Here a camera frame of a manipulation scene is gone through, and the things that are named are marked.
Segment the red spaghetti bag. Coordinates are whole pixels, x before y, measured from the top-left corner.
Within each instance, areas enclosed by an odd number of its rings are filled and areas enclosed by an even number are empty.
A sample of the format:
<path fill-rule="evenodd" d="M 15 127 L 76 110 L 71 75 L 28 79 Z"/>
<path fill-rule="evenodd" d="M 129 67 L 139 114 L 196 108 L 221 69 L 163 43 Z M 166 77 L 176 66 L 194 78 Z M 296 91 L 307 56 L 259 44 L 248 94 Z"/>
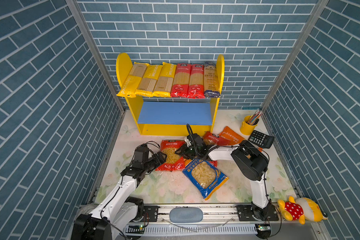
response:
<path fill-rule="evenodd" d="M 177 64 L 177 69 L 171 89 L 172 98 L 186 98 L 191 75 L 191 64 Z"/>
<path fill-rule="evenodd" d="M 193 64 L 188 87 L 189 99 L 204 99 L 204 66 Z"/>

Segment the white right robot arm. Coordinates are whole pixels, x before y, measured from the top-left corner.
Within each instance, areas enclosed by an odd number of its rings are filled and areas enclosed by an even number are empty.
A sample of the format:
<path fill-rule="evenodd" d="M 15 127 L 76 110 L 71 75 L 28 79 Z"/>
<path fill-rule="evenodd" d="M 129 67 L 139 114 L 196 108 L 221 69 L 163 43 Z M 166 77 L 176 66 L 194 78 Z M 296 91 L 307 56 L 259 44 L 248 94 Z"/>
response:
<path fill-rule="evenodd" d="M 251 218 L 256 221 L 278 221 L 279 210 L 272 204 L 267 192 L 266 175 L 269 156 L 263 154 L 249 141 L 243 140 L 236 146 L 208 146 L 202 137 L 194 133 L 187 125 L 188 136 L 185 145 L 176 152 L 189 160 L 183 174 L 208 200 L 222 185 L 228 176 L 213 165 L 213 161 L 232 161 L 241 173 L 250 181 L 252 201 L 250 205 L 239 205 L 239 219 L 244 220 L 244 211 L 248 209 Z"/>

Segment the yellow spaghetti bag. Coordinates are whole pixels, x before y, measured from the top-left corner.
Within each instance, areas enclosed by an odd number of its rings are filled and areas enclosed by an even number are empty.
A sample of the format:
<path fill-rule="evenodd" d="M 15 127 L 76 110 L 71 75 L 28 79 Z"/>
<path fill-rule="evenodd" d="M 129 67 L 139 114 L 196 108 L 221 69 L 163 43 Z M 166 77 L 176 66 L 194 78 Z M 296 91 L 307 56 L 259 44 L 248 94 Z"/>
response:
<path fill-rule="evenodd" d="M 135 94 L 143 97 L 152 97 L 162 68 L 162 65 L 147 66 L 147 69 L 143 75 L 139 86 L 135 91 Z"/>
<path fill-rule="evenodd" d="M 136 89 L 138 88 L 149 66 L 150 65 L 146 63 L 135 63 L 126 80 L 124 81 L 121 90 L 117 93 L 117 96 L 124 98 L 135 98 Z"/>
<path fill-rule="evenodd" d="M 176 74 L 177 65 L 163 63 L 162 70 L 157 80 L 153 97 L 170 98 Z"/>

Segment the blue Moli spaghetti bag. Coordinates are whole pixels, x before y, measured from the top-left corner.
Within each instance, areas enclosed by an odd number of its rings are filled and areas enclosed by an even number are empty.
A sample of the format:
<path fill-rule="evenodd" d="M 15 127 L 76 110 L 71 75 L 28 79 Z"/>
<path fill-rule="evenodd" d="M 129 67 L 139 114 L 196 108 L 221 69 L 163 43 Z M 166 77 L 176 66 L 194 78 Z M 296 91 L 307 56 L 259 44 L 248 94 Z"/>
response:
<path fill-rule="evenodd" d="M 208 98 L 220 97 L 217 67 L 213 62 L 204 64 L 204 95 Z"/>

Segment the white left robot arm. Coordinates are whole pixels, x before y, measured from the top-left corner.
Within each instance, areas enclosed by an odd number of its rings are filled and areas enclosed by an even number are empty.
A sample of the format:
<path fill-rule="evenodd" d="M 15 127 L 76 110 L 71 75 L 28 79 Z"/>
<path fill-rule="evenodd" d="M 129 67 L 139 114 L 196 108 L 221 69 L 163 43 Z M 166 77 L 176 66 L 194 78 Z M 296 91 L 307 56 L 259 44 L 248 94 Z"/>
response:
<path fill-rule="evenodd" d="M 144 210 L 144 200 L 131 197 L 146 175 L 163 165 L 167 155 L 154 153 L 149 146 L 160 148 L 154 141 L 148 141 L 135 148 L 132 160 L 121 172 L 121 178 L 106 198 L 98 205 L 82 206 L 71 230 L 71 240 L 115 240 L 131 221 L 144 220 L 148 226 L 149 214 Z"/>

